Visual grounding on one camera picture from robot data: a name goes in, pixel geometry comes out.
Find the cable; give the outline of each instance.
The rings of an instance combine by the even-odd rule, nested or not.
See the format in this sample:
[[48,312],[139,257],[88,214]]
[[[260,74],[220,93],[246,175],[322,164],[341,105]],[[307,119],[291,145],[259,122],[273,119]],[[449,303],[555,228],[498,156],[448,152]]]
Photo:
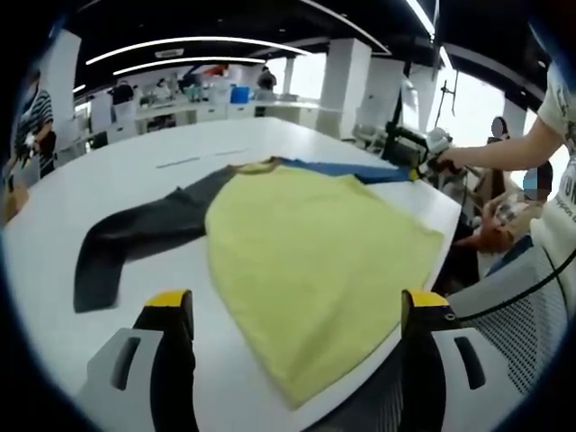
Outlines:
[[542,281],[535,283],[532,287],[530,287],[527,290],[521,292],[520,294],[512,297],[511,299],[504,301],[501,304],[497,304],[496,306],[492,306],[491,308],[488,308],[487,310],[483,310],[482,312],[473,313],[472,315],[469,315],[467,317],[459,317],[460,321],[475,320],[479,317],[483,317],[484,315],[488,315],[489,313],[493,313],[495,311],[499,311],[501,309],[504,309],[504,308],[508,307],[509,305],[517,302],[518,300],[522,300],[523,298],[527,297],[528,295],[535,293],[540,288],[543,288],[544,286],[548,285],[553,279],[556,279],[560,275],[560,273],[563,272],[566,269],[566,267],[568,267],[570,265],[570,263],[574,260],[575,257],[576,257],[576,248],[572,251],[571,254],[568,255],[568,257],[566,258],[566,260],[563,262],[562,265],[560,265],[558,268],[556,268],[554,271],[552,271]]

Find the black ceiling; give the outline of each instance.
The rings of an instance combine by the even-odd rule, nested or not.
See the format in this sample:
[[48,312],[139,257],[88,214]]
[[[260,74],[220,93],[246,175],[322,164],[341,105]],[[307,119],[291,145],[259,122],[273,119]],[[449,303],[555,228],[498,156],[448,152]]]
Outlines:
[[[434,17],[436,0],[418,0],[427,15]],[[496,60],[528,81],[544,88],[545,70],[538,60],[545,60],[518,13],[522,0],[439,0],[437,37]],[[432,64],[428,48],[411,48],[412,38],[425,40],[427,34],[406,0],[317,0],[388,46],[396,59],[409,54],[421,63]],[[314,37],[357,37],[382,51],[356,30],[300,0],[235,0],[191,2],[162,0],[84,0],[73,12],[67,28],[82,38],[76,84],[86,84],[86,91],[110,84],[113,71],[157,61],[154,52],[184,48],[184,57],[246,57],[261,49],[247,44],[227,42],[189,42],[161,45],[103,59],[91,66],[87,60],[131,44],[183,36],[233,36],[286,43]],[[327,50],[327,44],[304,47]],[[268,57],[285,55],[276,52]],[[466,71],[490,80],[500,87],[512,86],[486,67],[474,69],[465,61]],[[459,67],[458,58],[454,64]]]

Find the white table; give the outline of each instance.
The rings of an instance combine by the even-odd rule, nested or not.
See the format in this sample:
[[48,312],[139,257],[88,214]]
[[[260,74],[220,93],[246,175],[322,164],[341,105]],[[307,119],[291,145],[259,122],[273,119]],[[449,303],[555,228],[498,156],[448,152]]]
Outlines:
[[[240,152],[214,155],[234,150]],[[352,372],[298,410],[287,409],[212,285],[205,238],[127,264],[116,309],[74,313],[78,251],[99,220],[162,197],[227,164],[272,155],[388,166],[354,146],[289,122],[211,121],[98,149],[30,190],[28,204],[4,230],[7,269],[31,346],[48,375],[67,394],[77,394],[86,379],[86,363],[116,330],[131,327],[146,300],[170,289],[193,291],[197,359],[193,396],[202,432],[302,430],[348,398],[382,363],[400,340],[398,328]],[[157,168],[193,156],[201,158]],[[420,181],[370,188],[445,234],[436,269],[425,287],[430,289],[454,235],[459,205]]]

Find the blue container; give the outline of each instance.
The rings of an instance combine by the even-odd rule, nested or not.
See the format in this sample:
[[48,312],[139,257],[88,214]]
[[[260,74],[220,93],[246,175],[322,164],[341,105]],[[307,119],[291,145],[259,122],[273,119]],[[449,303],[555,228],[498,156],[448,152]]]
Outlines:
[[230,97],[231,104],[247,104],[250,99],[250,87],[234,87]]

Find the striped shirt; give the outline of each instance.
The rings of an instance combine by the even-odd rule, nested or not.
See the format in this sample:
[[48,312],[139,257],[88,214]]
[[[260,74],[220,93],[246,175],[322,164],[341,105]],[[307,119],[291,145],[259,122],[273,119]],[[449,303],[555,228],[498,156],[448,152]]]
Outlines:
[[36,135],[46,123],[52,121],[52,101],[50,95],[46,90],[40,90],[33,102],[30,115],[23,116],[18,123],[16,146],[24,144],[28,134]]

